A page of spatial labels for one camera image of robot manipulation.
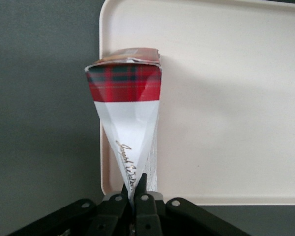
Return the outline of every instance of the white tray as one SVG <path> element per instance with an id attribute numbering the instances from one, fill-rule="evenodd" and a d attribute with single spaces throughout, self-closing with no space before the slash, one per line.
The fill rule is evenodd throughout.
<path id="1" fill-rule="evenodd" d="M 295 204 L 295 5 L 107 0 L 100 56 L 153 47 L 163 67 L 158 191 L 199 205 Z M 122 178 L 101 133 L 104 193 Z"/>

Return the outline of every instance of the table surface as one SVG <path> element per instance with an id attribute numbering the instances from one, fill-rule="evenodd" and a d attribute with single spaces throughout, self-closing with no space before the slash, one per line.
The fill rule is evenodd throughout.
<path id="1" fill-rule="evenodd" d="M 99 119 L 84 75 L 103 0 L 0 1 L 0 236 L 100 202 Z M 295 206 L 204 206 L 256 236 L 295 236 Z"/>

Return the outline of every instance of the paper wrapper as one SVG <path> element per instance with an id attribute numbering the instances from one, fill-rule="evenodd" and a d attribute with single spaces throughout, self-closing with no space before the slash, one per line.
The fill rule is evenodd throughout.
<path id="1" fill-rule="evenodd" d="M 122 49 L 85 72 L 94 103 L 114 151 L 129 199 L 142 172 L 157 191 L 156 131 L 161 66 L 157 49 Z"/>

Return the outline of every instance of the plaid paper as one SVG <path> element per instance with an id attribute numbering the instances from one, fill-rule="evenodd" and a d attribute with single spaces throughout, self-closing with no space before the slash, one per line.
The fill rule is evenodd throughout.
<path id="1" fill-rule="evenodd" d="M 87 66 L 85 72 L 94 101 L 159 100 L 161 68 L 157 49 L 117 50 Z"/>
<path id="2" fill-rule="evenodd" d="M 161 69 L 148 64 L 107 64 L 87 71 L 94 101 L 133 102 L 159 100 Z"/>

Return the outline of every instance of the black metal bracket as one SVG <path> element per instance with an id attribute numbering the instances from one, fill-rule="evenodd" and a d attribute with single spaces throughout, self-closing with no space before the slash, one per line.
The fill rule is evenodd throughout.
<path id="1" fill-rule="evenodd" d="M 8 236 L 250 236 L 184 198 L 166 204 L 146 191 L 143 174 L 134 196 L 134 214 L 123 187 L 96 205 L 78 200 Z"/>

